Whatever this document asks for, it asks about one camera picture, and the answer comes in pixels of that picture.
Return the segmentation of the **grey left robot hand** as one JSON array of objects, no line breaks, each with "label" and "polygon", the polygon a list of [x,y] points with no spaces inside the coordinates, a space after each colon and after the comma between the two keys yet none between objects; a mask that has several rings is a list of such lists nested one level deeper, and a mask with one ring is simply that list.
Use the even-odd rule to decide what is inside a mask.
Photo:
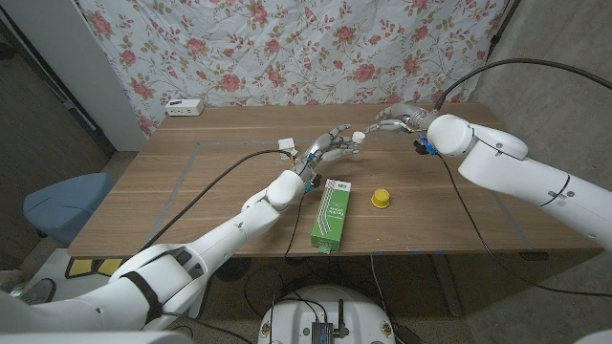
[{"label": "grey left robot hand", "polygon": [[316,174],[315,168],[322,162],[336,161],[342,158],[357,156],[360,146],[365,141],[362,131],[355,131],[351,137],[341,133],[350,128],[342,124],[317,138],[295,166],[295,172],[305,183],[312,180]]}]

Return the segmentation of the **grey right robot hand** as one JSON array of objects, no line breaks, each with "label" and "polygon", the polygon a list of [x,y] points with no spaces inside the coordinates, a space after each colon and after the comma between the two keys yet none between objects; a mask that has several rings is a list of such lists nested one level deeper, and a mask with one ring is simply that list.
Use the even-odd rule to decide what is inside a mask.
[{"label": "grey right robot hand", "polygon": [[426,131],[439,117],[436,110],[426,110],[412,103],[396,103],[381,110],[375,123],[364,129],[365,133],[375,131],[404,131],[415,133]]}]

